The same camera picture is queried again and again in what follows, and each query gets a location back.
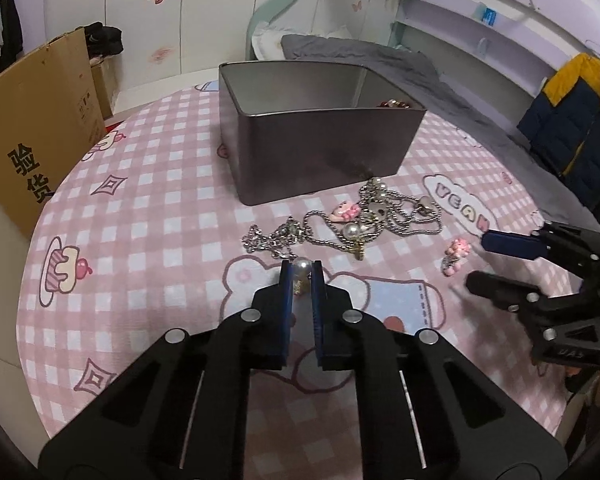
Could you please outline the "large cardboard box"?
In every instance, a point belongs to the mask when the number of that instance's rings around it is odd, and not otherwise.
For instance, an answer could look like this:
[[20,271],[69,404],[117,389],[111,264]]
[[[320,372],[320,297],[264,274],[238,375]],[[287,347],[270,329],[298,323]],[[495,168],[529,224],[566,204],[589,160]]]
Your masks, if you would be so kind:
[[0,204],[31,237],[44,205],[105,134],[84,31],[59,36],[0,75]]

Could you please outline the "pink bear charm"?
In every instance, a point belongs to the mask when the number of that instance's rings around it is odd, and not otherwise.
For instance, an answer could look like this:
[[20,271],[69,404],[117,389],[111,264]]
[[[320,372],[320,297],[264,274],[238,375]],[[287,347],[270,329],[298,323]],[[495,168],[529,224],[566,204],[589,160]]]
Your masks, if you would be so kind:
[[347,223],[357,219],[360,213],[361,207],[358,203],[345,200],[328,215],[328,218],[334,223]]
[[441,263],[441,272],[445,276],[452,276],[460,272],[463,262],[469,256],[471,246],[464,238],[456,238],[445,249]]

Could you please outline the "black bag on box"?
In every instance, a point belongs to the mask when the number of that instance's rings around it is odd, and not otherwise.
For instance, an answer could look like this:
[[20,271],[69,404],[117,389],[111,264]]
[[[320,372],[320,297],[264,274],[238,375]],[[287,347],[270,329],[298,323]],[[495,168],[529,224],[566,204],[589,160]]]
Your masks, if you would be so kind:
[[83,31],[90,58],[108,58],[123,51],[121,29],[95,22],[85,26]]

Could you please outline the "blue box on shelf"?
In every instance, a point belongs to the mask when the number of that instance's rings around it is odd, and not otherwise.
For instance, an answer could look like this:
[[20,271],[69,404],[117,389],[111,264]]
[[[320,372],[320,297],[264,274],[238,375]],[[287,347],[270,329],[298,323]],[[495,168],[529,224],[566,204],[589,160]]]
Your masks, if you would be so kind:
[[485,8],[483,10],[481,21],[483,22],[483,24],[493,26],[497,17],[498,17],[498,14],[496,13],[495,10],[493,10],[491,8]]

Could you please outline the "pink checkered tablecloth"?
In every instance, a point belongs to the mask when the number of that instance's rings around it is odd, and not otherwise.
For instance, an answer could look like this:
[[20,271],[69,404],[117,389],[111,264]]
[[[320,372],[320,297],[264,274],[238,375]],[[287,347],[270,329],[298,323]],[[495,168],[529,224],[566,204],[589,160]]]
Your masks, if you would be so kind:
[[[20,289],[17,344],[45,430],[56,434],[164,332],[196,334],[248,307],[276,281],[278,263],[248,254],[250,226],[270,232],[308,211],[354,200],[353,185],[248,207],[237,198],[220,140],[219,97],[193,88],[148,105],[87,153],[46,204],[32,235]],[[568,274],[543,261],[490,255],[489,224],[527,234],[546,200],[531,197],[511,162],[477,138],[427,114],[389,188],[441,208],[437,234],[381,235],[362,260],[303,245],[329,284],[393,330],[432,327],[546,430],[567,403],[564,370],[536,364],[516,318],[468,294],[464,275],[445,276],[454,240],[471,246],[463,271],[483,270],[570,293]]]

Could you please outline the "white pillow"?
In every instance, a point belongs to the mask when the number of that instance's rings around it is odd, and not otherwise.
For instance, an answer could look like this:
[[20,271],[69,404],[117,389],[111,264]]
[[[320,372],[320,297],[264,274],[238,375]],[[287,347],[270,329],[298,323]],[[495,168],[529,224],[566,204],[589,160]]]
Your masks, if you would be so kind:
[[294,38],[293,44],[298,42],[297,38],[353,39],[347,26],[340,26],[329,32],[309,34],[291,27],[260,22],[251,35],[251,49],[256,59],[258,61],[283,61],[296,58],[290,49],[283,47],[283,39],[287,36]]

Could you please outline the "yellow navy jacket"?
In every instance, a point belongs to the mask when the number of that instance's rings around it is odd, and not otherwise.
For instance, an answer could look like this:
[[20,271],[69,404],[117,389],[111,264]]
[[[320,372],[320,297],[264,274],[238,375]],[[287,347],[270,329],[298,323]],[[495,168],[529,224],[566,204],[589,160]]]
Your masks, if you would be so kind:
[[580,53],[563,65],[517,128],[532,158],[600,221],[600,58]]

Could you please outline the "purple wall shelf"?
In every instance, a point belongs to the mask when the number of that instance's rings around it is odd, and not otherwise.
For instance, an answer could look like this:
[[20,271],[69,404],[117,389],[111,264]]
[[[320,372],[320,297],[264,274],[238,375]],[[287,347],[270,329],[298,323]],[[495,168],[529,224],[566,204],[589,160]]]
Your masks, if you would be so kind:
[[600,58],[600,0],[401,0],[393,36],[454,78],[468,64],[535,96],[576,55]]

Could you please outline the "grey metal tin box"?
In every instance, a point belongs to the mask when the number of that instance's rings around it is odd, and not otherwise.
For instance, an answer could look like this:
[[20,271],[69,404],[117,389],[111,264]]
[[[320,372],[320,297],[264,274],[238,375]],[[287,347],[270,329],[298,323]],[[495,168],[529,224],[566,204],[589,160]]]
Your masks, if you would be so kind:
[[221,141],[247,206],[393,176],[426,111],[364,66],[251,61],[219,67]]

